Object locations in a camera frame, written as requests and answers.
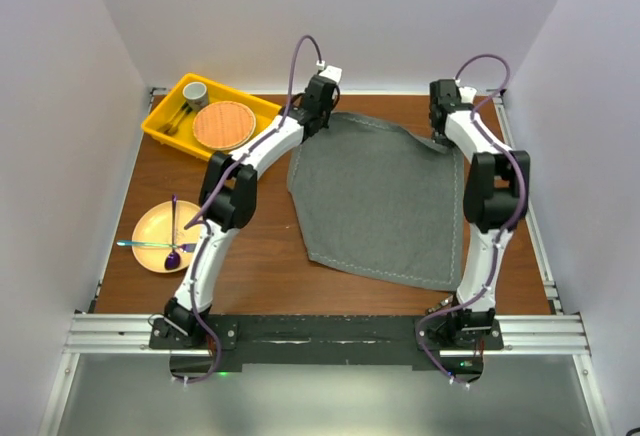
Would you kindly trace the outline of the grey cloth napkin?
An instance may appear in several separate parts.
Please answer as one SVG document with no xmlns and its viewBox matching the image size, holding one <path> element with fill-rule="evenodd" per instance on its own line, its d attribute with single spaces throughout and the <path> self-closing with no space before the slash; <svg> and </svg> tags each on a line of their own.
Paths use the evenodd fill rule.
<svg viewBox="0 0 640 436">
<path fill-rule="evenodd" d="M 461 280 L 464 157 L 404 127 L 339 112 L 291 153 L 309 260 L 435 291 Z"/>
</svg>

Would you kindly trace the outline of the silver metal spoon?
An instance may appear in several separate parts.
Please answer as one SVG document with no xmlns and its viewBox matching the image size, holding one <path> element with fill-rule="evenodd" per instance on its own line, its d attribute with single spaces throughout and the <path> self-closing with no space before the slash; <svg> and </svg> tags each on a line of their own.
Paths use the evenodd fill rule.
<svg viewBox="0 0 640 436">
<path fill-rule="evenodd" d="M 454 296 L 453 296 L 453 295 L 449 295 L 449 296 L 448 296 L 448 297 L 446 297 L 445 299 L 443 299 L 443 300 L 441 300 L 440 302 L 438 302 L 436 305 L 434 305 L 434 306 L 432 306 L 432 307 L 428 308 L 428 309 L 425 311 L 425 315 L 426 315 L 426 316 L 431 315 L 431 314 L 433 314 L 433 313 L 439 312 L 440 310 L 442 310 L 442 309 L 444 309 L 444 308 L 448 307 L 448 306 L 451 304 L 451 302 L 452 302 L 452 300 L 453 300 L 453 299 L 454 299 Z"/>
</svg>

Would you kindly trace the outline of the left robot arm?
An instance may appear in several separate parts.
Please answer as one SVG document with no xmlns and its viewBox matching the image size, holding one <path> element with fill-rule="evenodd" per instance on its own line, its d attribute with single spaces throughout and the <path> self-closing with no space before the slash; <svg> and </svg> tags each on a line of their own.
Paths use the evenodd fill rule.
<svg viewBox="0 0 640 436">
<path fill-rule="evenodd" d="M 342 70 L 329 66 L 313 75 L 304 92 L 281 108 L 255 138 L 210 158 L 200 192 L 201 226 L 184 279 L 154 321 L 153 335 L 196 348 L 213 336 L 206 318 L 213 290 L 234 238 L 252 219 L 260 177 L 287 152 L 328 126 L 339 99 Z"/>
</svg>

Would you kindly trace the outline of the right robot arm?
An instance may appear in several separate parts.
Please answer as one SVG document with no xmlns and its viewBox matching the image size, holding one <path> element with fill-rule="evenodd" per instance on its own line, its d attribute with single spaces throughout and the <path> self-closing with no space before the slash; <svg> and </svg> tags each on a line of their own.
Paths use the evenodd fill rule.
<svg viewBox="0 0 640 436">
<path fill-rule="evenodd" d="M 452 306 L 425 325 L 441 348 L 467 349 L 498 331 L 496 283 L 506 248 L 528 211 L 530 156 L 502 142 L 474 108 L 476 90 L 454 79 L 430 84 L 433 135 L 456 146 L 469 162 L 463 213 L 469 251 Z"/>
</svg>

